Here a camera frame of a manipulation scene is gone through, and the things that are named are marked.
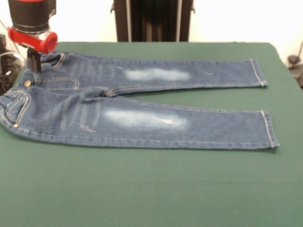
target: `metal button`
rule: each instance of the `metal button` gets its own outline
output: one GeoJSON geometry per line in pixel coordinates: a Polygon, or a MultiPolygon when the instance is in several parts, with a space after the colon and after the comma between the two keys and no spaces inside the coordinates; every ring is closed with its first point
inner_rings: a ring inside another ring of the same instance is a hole
{"type": "Polygon", "coordinates": [[[29,87],[31,84],[32,84],[32,82],[30,80],[27,80],[24,82],[25,87],[29,87]]]}

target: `green fabric surface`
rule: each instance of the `green fabric surface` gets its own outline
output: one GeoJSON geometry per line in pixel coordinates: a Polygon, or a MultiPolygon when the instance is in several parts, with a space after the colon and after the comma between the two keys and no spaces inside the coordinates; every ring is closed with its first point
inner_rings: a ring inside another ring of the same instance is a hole
{"type": "Polygon", "coordinates": [[[264,43],[60,43],[58,50],[161,60],[257,58],[268,88],[129,95],[148,102],[268,110],[276,149],[87,148],[0,126],[2,227],[302,227],[302,91],[264,43]]]}

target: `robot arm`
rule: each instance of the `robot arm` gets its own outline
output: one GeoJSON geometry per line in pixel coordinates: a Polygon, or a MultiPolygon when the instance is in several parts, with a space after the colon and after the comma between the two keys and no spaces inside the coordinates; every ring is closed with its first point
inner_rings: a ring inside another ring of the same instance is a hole
{"type": "Polygon", "coordinates": [[[13,26],[10,39],[28,47],[27,59],[32,71],[41,71],[40,53],[56,48],[57,34],[50,31],[48,20],[56,14],[56,0],[9,0],[13,26]]]}

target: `white wall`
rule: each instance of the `white wall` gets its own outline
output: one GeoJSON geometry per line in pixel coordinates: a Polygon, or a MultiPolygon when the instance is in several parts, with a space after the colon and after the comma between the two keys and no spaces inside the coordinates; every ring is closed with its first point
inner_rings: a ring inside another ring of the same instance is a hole
{"type": "MultiPolygon", "coordinates": [[[[51,29],[59,41],[116,42],[112,2],[85,0],[84,7],[75,0],[57,0],[51,29]]],[[[190,42],[269,42],[286,63],[288,55],[297,54],[303,40],[303,0],[195,0],[195,8],[190,42]]],[[[0,1],[0,18],[10,25],[7,0],[0,1]]]]}
{"type": "Polygon", "coordinates": [[[284,63],[303,40],[303,0],[195,0],[191,42],[269,42],[284,63]]]}

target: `blue jeans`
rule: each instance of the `blue jeans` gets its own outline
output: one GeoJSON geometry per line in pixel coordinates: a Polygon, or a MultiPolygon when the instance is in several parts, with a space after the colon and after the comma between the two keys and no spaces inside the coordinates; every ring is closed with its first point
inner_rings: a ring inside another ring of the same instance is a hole
{"type": "Polygon", "coordinates": [[[53,52],[0,97],[0,123],[33,140],[98,147],[275,148],[266,111],[210,110],[119,96],[201,87],[266,87],[256,60],[156,61],[53,52]]]}

